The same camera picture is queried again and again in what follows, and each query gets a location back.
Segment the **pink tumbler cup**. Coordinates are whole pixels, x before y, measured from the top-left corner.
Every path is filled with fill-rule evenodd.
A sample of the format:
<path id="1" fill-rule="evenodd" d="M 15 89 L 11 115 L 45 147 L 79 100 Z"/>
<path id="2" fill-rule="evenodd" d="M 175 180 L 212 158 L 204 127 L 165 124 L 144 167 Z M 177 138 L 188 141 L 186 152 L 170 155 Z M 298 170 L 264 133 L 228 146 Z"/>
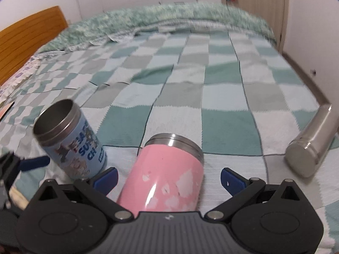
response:
<path id="1" fill-rule="evenodd" d="M 139 152 L 117 202 L 135 216 L 194 211 L 203 165 L 203 152 L 195 142 L 176 134 L 156 134 Z"/>

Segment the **blue cartoon cup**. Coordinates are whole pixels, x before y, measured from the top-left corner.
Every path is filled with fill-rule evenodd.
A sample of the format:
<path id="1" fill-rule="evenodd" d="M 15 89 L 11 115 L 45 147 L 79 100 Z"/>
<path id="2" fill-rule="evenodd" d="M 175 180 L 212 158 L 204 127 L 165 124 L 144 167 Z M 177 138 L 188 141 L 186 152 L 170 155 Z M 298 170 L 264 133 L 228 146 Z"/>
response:
<path id="1" fill-rule="evenodd" d="M 103 169 L 107 155 L 80 107 L 63 99 L 35 121 L 33 135 L 41 148 L 71 179 L 92 178 Z"/>

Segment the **red book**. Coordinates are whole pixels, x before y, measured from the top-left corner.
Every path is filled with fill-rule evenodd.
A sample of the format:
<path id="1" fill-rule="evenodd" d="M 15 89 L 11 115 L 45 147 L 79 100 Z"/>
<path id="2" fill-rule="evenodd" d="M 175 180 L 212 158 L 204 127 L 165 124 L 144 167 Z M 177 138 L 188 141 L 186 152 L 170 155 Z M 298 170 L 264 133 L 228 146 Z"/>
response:
<path id="1" fill-rule="evenodd" d="M 7 105 L 4 105 L 1 110 L 0 110 L 0 119 L 2 119 L 6 113 L 9 111 L 9 109 L 11 109 L 14 105 L 14 102 L 10 102 L 9 104 Z"/>

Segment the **purple floral pillow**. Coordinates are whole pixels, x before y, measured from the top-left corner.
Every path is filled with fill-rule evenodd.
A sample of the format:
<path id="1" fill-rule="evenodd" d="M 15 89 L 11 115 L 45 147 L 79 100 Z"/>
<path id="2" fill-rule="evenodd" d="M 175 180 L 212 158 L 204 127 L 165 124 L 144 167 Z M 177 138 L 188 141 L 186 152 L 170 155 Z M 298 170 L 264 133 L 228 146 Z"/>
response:
<path id="1" fill-rule="evenodd" d="M 41 58 L 32 56 L 15 74 L 1 85 L 1 106 L 8 97 L 27 79 L 29 79 L 41 65 Z"/>

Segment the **stainless steel thermos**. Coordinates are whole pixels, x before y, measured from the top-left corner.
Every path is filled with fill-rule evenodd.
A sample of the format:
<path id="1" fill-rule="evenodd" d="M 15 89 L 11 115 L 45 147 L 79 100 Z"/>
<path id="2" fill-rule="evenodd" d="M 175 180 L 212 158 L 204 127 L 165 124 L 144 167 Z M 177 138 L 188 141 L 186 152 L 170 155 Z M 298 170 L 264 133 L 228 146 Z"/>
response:
<path id="1" fill-rule="evenodd" d="M 320 168 L 338 130 L 338 113 L 323 104 L 286 148 L 285 160 L 299 176 L 309 178 Z"/>

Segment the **green checkered bed sheet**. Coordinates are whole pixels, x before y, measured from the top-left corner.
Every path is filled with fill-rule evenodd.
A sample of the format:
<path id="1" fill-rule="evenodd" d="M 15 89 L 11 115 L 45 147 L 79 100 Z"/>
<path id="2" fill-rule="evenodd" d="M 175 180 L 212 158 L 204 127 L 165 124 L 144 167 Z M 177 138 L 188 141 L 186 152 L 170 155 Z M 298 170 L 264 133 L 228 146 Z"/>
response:
<path id="1" fill-rule="evenodd" d="M 319 253 L 338 251 L 338 143 L 314 177 L 297 177 L 284 161 L 288 144 L 319 104 L 271 44 L 236 32 L 139 33 L 44 60 L 9 97 L 1 152 L 43 155 L 33 123 L 53 103 L 71 98 L 82 109 L 119 171 L 116 200 L 140 147 L 174 133 L 204 152 L 199 209 L 230 195 L 220 183 L 229 167 L 270 184 L 296 181 L 324 223 Z"/>

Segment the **wooden headboard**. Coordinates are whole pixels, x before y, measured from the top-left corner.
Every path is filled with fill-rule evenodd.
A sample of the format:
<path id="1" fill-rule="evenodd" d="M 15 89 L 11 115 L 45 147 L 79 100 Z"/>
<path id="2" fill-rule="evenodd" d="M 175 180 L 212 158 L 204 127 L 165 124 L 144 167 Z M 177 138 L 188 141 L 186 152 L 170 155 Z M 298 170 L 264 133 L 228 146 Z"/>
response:
<path id="1" fill-rule="evenodd" d="M 30 15 L 1 31 L 1 84 L 43 45 L 68 27 L 59 6 Z"/>

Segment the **green floral quilt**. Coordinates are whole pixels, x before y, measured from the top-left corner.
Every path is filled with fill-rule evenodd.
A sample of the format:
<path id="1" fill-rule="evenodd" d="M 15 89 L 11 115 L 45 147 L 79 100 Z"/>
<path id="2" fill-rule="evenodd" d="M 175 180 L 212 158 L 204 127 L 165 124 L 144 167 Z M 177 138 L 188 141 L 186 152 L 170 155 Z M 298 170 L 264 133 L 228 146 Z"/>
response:
<path id="1" fill-rule="evenodd" d="M 38 49 L 38 53 L 84 49 L 101 45 L 113 37 L 115 41 L 139 30 L 160 26 L 205 26 L 231 29 L 261 35 L 276 43 L 267 22 L 238 7 L 221 3 L 180 3 L 118 9 L 79 21 Z"/>

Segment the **beige wooden door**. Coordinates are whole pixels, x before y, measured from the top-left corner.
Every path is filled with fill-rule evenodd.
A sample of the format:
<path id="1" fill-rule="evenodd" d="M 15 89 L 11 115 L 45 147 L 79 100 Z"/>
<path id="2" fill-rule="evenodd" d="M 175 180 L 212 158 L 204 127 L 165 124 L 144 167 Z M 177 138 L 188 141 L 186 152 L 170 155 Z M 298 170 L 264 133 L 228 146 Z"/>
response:
<path id="1" fill-rule="evenodd" d="M 286 38 L 289 0 L 222 0 L 266 20 L 276 38 L 276 49 L 282 53 Z"/>

